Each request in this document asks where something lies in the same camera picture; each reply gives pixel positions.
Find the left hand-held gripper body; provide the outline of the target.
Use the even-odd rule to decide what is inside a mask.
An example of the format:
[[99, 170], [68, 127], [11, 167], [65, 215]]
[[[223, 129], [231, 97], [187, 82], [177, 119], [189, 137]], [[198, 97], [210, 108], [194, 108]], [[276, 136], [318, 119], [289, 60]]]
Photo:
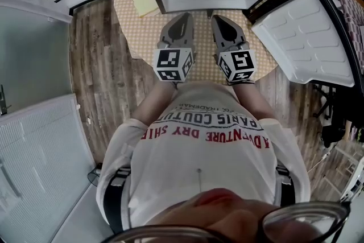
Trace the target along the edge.
[[195, 62], [193, 16], [175, 16], [163, 28], [154, 50], [154, 72], [160, 81], [183, 83]]

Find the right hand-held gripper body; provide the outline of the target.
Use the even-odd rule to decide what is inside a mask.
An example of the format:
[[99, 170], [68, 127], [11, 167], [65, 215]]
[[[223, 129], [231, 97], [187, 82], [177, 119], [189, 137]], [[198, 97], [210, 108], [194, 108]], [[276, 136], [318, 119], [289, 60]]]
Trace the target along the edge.
[[254, 50], [250, 49], [242, 28], [222, 15], [211, 20], [213, 39], [216, 44], [216, 64], [229, 83], [250, 83], [257, 71]]

